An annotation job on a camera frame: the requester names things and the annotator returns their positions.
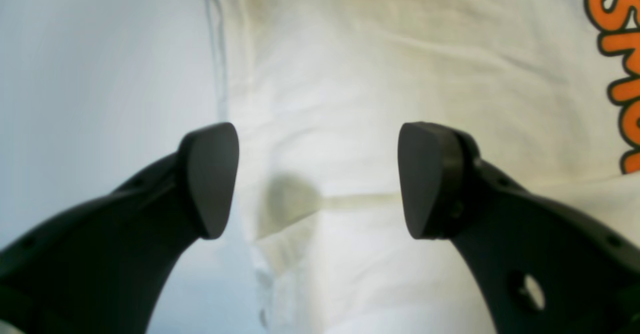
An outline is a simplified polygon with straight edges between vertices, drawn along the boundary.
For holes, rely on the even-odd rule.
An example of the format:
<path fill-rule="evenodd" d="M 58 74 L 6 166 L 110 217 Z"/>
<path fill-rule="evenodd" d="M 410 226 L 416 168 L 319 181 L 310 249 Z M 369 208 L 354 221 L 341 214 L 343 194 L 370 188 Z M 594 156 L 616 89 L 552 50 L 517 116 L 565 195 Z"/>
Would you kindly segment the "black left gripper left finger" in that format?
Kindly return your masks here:
<path fill-rule="evenodd" d="M 144 334 L 180 256 L 225 231 L 235 127 L 189 132 L 113 192 L 42 222 L 1 251 L 1 323 L 24 334 Z"/>

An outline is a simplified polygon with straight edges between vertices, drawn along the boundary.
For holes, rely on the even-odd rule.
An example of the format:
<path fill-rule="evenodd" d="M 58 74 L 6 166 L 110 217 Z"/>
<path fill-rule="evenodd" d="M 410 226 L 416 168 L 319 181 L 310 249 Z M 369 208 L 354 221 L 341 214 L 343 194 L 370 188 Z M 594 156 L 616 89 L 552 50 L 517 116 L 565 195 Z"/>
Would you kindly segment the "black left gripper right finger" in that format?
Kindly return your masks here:
<path fill-rule="evenodd" d="M 398 176 L 410 236 L 455 246 L 499 334 L 639 332 L 638 246 L 527 191 L 468 133 L 403 124 Z"/>

